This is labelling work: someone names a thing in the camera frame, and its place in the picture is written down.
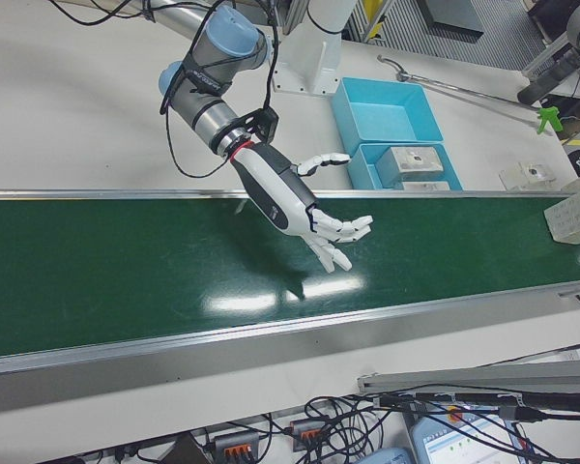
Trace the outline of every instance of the green handle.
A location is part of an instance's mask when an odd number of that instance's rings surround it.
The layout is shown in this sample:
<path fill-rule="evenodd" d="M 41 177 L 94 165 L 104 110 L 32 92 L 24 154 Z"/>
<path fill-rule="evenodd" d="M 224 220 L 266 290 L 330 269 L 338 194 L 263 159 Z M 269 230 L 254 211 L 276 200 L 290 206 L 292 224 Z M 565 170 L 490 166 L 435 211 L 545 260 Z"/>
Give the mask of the green handle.
<path fill-rule="evenodd" d="M 559 108 L 556 106 L 540 108 L 538 114 L 541 123 L 539 124 L 539 129 L 537 129 L 537 133 L 545 131 L 545 125 L 547 123 L 550 123 L 550 126 L 552 126 L 556 132 L 563 130 L 563 124 L 561 124 L 561 120 L 559 119 Z"/>

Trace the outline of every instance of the robot finger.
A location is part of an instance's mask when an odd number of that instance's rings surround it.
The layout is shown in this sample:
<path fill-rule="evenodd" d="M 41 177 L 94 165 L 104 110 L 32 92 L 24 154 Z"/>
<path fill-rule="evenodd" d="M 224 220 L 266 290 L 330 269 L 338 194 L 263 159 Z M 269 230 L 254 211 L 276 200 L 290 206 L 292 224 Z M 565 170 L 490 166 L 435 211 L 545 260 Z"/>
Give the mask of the robot finger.
<path fill-rule="evenodd" d="M 345 153 L 327 153 L 318 155 L 297 166 L 297 174 L 301 177 L 311 176 L 320 166 L 341 165 L 350 161 L 350 156 Z"/>

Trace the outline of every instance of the connector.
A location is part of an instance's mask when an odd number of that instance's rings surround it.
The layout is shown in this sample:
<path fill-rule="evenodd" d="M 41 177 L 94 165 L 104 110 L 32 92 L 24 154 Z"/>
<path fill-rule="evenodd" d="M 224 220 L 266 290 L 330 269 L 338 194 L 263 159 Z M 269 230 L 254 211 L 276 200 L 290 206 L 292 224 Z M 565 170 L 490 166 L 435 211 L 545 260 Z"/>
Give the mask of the connector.
<path fill-rule="evenodd" d="M 504 421 L 539 422 L 548 419 L 548 415 L 538 409 L 526 406 L 501 406 L 499 408 L 499 418 Z"/>
<path fill-rule="evenodd" d="M 236 432 L 213 439 L 216 464 L 249 464 L 258 458 L 260 437 L 256 432 Z"/>
<path fill-rule="evenodd" d="M 326 422 L 317 419 L 301 419 L 290 422 L 290 433 L 294 437 L 292 440 L 292 451 L 305 451 L 305 443 L 310 443 L 315 439 L 324 427 Z"/>

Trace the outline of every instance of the computer screen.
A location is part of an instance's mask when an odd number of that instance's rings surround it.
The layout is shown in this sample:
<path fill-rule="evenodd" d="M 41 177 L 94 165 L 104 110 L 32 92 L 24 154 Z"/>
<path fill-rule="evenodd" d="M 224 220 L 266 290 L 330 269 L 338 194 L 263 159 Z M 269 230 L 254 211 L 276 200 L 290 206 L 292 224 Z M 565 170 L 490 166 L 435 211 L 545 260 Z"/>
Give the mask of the computer screen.
<path fill-rule="evenodd" d="M 477 417 L 474 417 L 470 422 L 482 432 L 502 442 L 511 443 L 507 432 L 501 427 Z M 499 445 L 488 437 L 481 435 L 469 425 L 462 425 L 459 429 L 481 440 Z M 520 464 L 516 456 L 476 442 L 456 430 L 444 428 L 435 431 L 423 437 L 423 444 L 430 464 Z"/>

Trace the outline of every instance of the white robotic hand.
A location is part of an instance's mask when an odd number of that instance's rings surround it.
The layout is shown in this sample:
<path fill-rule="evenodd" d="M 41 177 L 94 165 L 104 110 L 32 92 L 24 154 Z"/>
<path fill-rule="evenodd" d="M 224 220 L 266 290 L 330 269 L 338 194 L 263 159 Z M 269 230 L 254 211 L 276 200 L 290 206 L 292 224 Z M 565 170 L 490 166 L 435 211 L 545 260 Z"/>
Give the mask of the white robotic hand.
<path fill-rule="evenodd" d="M 371 216 L 353 221 L 329 217 L 317 208 L 317 199 L 299 176 L 311 175 L 318 166 L 343 164 L 350 157 L 330 154 L 314 157 L 296 166 L 284 155 L 264 143 L 248 143 L 231 157 L 245 189 L 269 221 L 281 232 L 305 240 L 328 273 L 337 264 L 344 271 L 352 268 L 346 255 L 331 242 L 355 242 L 369 233 Z"/>
<path fill-rule="evenodd" d="M 301 177 L 311 176 L 319 166 L 341 165 L 350 161 L 350 155 L 345 153 L 328 153 L 326 155 L 316 155 L 315 157 L 303 161 L 297 166 L 297 174 Z"/>

